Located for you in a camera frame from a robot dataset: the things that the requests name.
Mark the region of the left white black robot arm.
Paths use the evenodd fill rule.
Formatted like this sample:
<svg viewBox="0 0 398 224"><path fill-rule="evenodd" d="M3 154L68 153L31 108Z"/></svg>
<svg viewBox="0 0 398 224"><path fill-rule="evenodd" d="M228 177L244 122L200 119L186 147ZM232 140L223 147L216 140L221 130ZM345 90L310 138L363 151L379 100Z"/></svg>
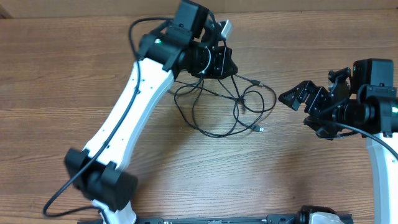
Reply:
<svg viewBox="0 0 398 224"><path fill-rule="evenodd" d="M129 80L99 131L81 150L70 149L64 163L68 185L90 200L101 223L135 223L131 198L137 178L127 172L134 146L151 113L179 73L199 79L223 79L237 72L226 41L229 20L193 1L182 1L174 17L132 46L135 57Z"/></svg>

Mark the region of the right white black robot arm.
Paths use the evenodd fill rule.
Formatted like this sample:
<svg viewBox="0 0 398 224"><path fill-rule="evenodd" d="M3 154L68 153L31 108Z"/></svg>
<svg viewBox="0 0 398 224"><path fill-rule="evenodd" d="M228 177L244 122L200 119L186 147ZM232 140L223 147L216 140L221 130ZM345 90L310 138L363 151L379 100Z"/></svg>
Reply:
<svg viewBox="0 0 398 224"><path fill-rule="evenodd" d="M328 88L302 81L279 95L293 110L301 104L304 125L318 138L360 134L371 161L375 223L397 223L397 88L390 59L357 60L352 68L329 71Z"/></svg>

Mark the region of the black USB cable thin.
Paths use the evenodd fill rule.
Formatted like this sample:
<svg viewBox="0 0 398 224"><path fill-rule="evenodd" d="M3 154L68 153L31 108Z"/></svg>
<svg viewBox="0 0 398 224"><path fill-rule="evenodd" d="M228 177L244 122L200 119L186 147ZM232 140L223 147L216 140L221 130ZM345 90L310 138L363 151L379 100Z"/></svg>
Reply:
<svg viewBox="0 0 398 224"><path fill-rule="evenodd" d="M240 80L244 80L245 82L248 82L249 85L243 90L240 91L238 88L238 85L236 83L236 78ZM265 85L263 82L259 80L255 80L252 78L246 78L241 75L231 75L230 76L231 83L233 84L233 88L235 91L235 94L233 94L226 86L225 84L221 81L221 79L217 79L217 82L221 85L221 87L227 92L226 98L233 100L237 102L237 104L240 104L245 110L256 113L256 114L263 114L263 113L268 113L271 112L275 106L276 106L276 92L269 86ZM270 105L267 105L266 103L266 98L261 92L261 89L265 89L271 94L272 97L272 103ZM247 103L246 103L246 97L247 96L256 96L261 102L261 107L258 109L251 108Z"/></svg>

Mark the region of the black USB cable thick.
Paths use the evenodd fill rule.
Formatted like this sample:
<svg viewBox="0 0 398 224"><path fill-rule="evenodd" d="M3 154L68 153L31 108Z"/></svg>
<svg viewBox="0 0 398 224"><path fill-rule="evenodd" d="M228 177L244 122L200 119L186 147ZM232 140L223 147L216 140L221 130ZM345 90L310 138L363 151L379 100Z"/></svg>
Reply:
<svg viewBox="0 0 398 224"><path fill-rule="evenodd" d="M231 79L222 80L225 86L235 94ZM236 83L240 91L248 85L244 80ZM261 89L267 105L272 103L271 94ZM262 133L265 127L261 121L268 113L256 114L245 110L237 102L226 98L227 92L217 80L199 79L193 83L177 82L177 87L170 91L177 111L189 128L200 134L215 139L238 136L242 133ZM254 109L261 107L256 96L247 96L246 103Z"/></svg>

